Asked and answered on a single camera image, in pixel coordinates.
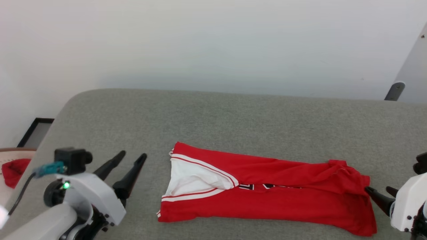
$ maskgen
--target red cloth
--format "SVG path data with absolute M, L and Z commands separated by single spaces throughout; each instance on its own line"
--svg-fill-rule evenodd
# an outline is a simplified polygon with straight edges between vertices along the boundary
M 16 159 L 1 166 L 4 182 L 7 186 L 16 187 L 30 161 L 31 159 L 28 158 Z
M 238 217 L 328 224 L 359 236 L 377 232 L 371 201 L 364 191 L 370 178 L 345 161 L 308 164 L 177 143 L 172 158 L 182 155 L 182 159 L 188 156 L 232 175 L 241 187 L 200 199 L 165 201 L 163 197 L 159 222 Z

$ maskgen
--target gray table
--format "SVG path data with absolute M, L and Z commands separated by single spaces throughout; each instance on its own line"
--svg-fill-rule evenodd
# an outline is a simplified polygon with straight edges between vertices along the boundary
M 125 159 L 107 178 L 112 184 L 143 152 L 142 169 L 120 226 L 97 239 L 361 239 L 321 224 L 277 220 L 199 218 L 157 222 L 170 179 L 168 152 L 175 142 L 240 154 L 310 163 L 343 159 L 371 186 L 399 188 L 413 176 L 415 156 L 427 151 L 427 105 L 186 91 L 105 89 L 72 98 L 56 118 L 29 165 L 53 161 L 56 148 L 92 152 L 93 171 L 120 150 Z M 53 177 L 33 180 L 0 238 L 46 210 L 43 192 Z M 374 206 L 374 239 L 408 239 Z

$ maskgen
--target black cable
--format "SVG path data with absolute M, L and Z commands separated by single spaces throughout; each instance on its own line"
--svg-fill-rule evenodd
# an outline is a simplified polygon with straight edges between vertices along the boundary
M 24 195 L 24 192 L 26 190 L 26 188 L 28 187 L 29 182 L 31 181 L 31 179 L 35 176 L 35 173 L 31 173 L 31 175 L 28 177 L 27 181 L 25 182 L 24 186 L 22 187 L 21 192 L 19 193 L 18 198 L 15 201 L 15 204 L 13 205 L 13 207 L 10 209 L 8 215 L 12 215 L 13 211 L 15 211 L 16 207 L 18 206 L 19 202 L 21 201 L 22 196 Z

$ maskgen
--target red jersey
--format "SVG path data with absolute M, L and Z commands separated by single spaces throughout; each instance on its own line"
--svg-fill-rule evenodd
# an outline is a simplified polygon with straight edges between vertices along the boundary
M 369 177 L 345 161 L 308 164 L 198 149 L 177 143 L 159 222 L 196 217 L 278 219 L 377 232 Z

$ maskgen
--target teal connector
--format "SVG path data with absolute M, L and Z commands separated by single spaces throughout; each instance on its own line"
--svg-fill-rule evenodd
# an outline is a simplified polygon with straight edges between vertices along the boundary
M 35 168 L 33 172 L 35 173 L 34 177 L 37 179 L 49 174 L 64 173 L 64 163 L 58 161 L 51 164 L 45 164 L 41 167 Z

